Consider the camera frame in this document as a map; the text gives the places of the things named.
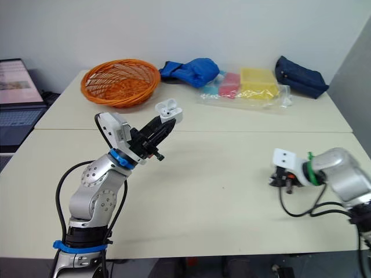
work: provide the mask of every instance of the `laptop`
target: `laptop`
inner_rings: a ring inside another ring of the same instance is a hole
[[[15,152],[46,108],[22,60],[0,60],[0,152]]]

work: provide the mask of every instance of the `navy blue pouch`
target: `navy blue pouch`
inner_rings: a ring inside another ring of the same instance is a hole
[[[277,81],[284,85],[289,85],[312,98],[318,98],[329,88],[322,75],[318,71],[304,68],[281,56],[275,67]]]

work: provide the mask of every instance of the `black wire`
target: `black wire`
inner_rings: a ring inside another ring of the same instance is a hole
[[[67,178],[67,176],[73,170],[75,170],[76,168],[78,168],[82,165],[90,164],[93,161],[94,160],[85,161],[85,162],[81,162],[81,163],[78,163],[78,164],[72,166],[71,168],[69,168],[63,174],[60,181],[58,182],[57,189],[56,189],[56,207],[57,207],[57,212],[58,212],[58,216],[59,216],[60,225],[62,226],[62,242],[63,243],[66,241],[67,228],[66,228],[66,222],[64,222],[63,212],[62,212],[62,208],[61,208],[61,205],[60,205],[60,190],[62,188],[64,180]],[[55,271],[55,268],[56,268],[56,265],[57,265],[57,262],[58,262],[59,252],[60,252],[60,250],[58,249],[56,255],[54,256],[53,265],[52,265],[52,268],[51,268],[50,273],[49,273],[50,278],[52,278],[53,275],[54,275],[54,271]]]
[[[111,221],[110,227],[107,229],[107,232],[106,232],[106,235],[104,236],[103,242],[107,242],[107,239],[110,236],[110,234],[112,232],[112,229],[113,229],[113,227],[114,227],[114,225],[117,221],[117,218],[119,217],[120,212],[123,208],[123,204],[125,203],[126,195],[128,194],[128,181],[125,180],[125,182],[123,184],[124,184],[123,196],[122,196],[122,199],[121,199],[120,206],[117,209],[117,212],[114,216],[114,219]],[[102,273],[103,273],[103,277],[107,278],[107,263],[106,263],[106,251],[105,250],[102,251]]]
[[[315,207],[318,205],[318,202],[320,201],[320,199],[322,198],[323,194],[325,193],[325,190],[327,188],[327,185],[325,184],[323,186],[323,189],[322,191],[320,192],[319,196],[317,197],[316,201],[314,202],[313,206],[309,209],[309,210],[306,210],[305,212],[303,213],[300,213],[300,214],[294,214],[294,213],[291,213],[290,211],[287,210],[287,208],[285,207],[285,204],[283,203],[283,197],[282,197],[282,187],[280,186],[278,188],[278,196],[279,196],[279,202],[281,204],[281,207],[283,208],[283,210],[285,211],[285,213],[287,213],[289,216],[291,217],[302,217],[304,215],[307,215],[308,213],[311,213],[313,209],[315,209]]]
[[[357,234],[358,234],[358,249],[357,249],[358,265],[359,265],[359,269],[361,270],[362,277],[367,278],[366,272],[365,272],[365,265],[363,263],[363,256],[362,256],[361,232],[359,231],[358,226],[356,227],[357,227]]]
[[[282,199],[282,187],[279,187],[279,202],[281,204],[281,207],[285,211],[285,213],[287,213],[289,216],[292,216],[292,217],[302,217],[302,216],[305,216],[306,214],[310,214],[311,217],[319,217],[319,216],[330,214],[330,213],[339,213],[339,214],[343,214],[343,215],[346,215],[348,217],[351,217],[350,213],[348,213],[346,211],[343,211],[343,210],[325,210],[325,211],[321,211],[319,213],[313,213],[313,211],[315,209],[317,209],[319,207],[327,206],[327,205],[335,205],[335,206],[341,206],[342,207],[342,205],[338,202],[323,202],[323,203],[318,204],[321,197],[325,193],[326,187],[327,187],[327,184],[325,184],[323,186],[323,190],[320,192],[319,196],[317,197],[313,207],[311,209],[303,212],[303,213],[300,213],[300,214],[293,214],[293,213],[291,213],[290,211],[287,210],[287,208],[285,207],[285,204],[283,203],[283,199]],[[362,277],[367,278],[366,272],[365,272],[365,266],[363,264],[363,259],[362,259],[361,233],[360,233],[357,226],[356,226],[356,228],[357,228],[357,238],[358,238],[358,249],[357,249],[358,265],[359,265],[359,269],[361,271]]]
[[[112,262],[112,265],[111,265],[111,272],[110,272],[110,278],[113,277],[114,266],[115,266],[115,262]]]
[[[85,162],[81,162],[81,163],[78,163],[76,164],[75,166],[72,166],[71,168],[69,168],[64,174],[63,176],[61,177],[60,181],[58,182],[58,186],[57,186],[57,190],[56,190],[56,206],[57,206],[57,212],[58,212],[58,216],[59,216],[59,221],[60,221],[60,225],[62,226],[62,242],[64,243],[65,240],[66,240],[66,234],[67,234],[67,228],[66,228],[66,223],[64,222],[64,217],[63,217],[63,212],[62,212],[62,208],[61,208],[61,205],[60,205],[60,190],[62,188],[62,184],[64,182],[64,180],[67,178],[67,176],[73,171],[75,170],[76,168],[82,166],[82,165],[86,165],[86,164],[90,164],[92,163],[94,160],[90,160],[90,161],[85,161]]]
[[[57,250],[56,255],[54,256],[52,267],[51,267],[50,272],[49,272],[49,278],[53,278],[54,270],[56,269],[56,265],[57,265],[57,262],[58,262],[59,253],[60,253],[60,249]]]
[[[98,122],[98,118],[100,117],[99,115],[100,115],[100,113],[99,113],[99,114],[96,114],[96,115],[94,116],[95,124],[97,125],[100,134],[103,136],[104,140],[106,141],[106,143],[108,144],[108,146],[110,147],[110,149],[112,149],[112,145],[111,145],[111,143],[109,142],[108,138],[107,138],[106,135],[104,134],[104,132],[103,132],[103,130],[102,130],[102,128],[101,128],[101,126],[100,126],[100,124],[99,124],[99,122]]]

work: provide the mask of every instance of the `green cable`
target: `green cable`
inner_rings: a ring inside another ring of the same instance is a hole
[[[309,179],[310,179],[310,182],[313,183],[315,186],[318,186],[318,181],[315,177],[315,174],[313,172],[313,169],[312,169],[312,158],[314,157],[314,155],[312,154],[312,152],[309,152],[308,153],[308,163],[307,163],[307,170],[308,170],[308,175],[309,175]]]

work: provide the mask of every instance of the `blue bag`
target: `blue bag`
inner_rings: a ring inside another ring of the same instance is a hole
[[[219,74],[219,68],[209,58],[198,58],[187,64],[167,61],[159,72],[163,80],[176,78],[199,88],[213,80]]]
[[[281,56],[275,67],[277,81],[312,98],[318,98],[329,88],[318,71],[304,68]]]

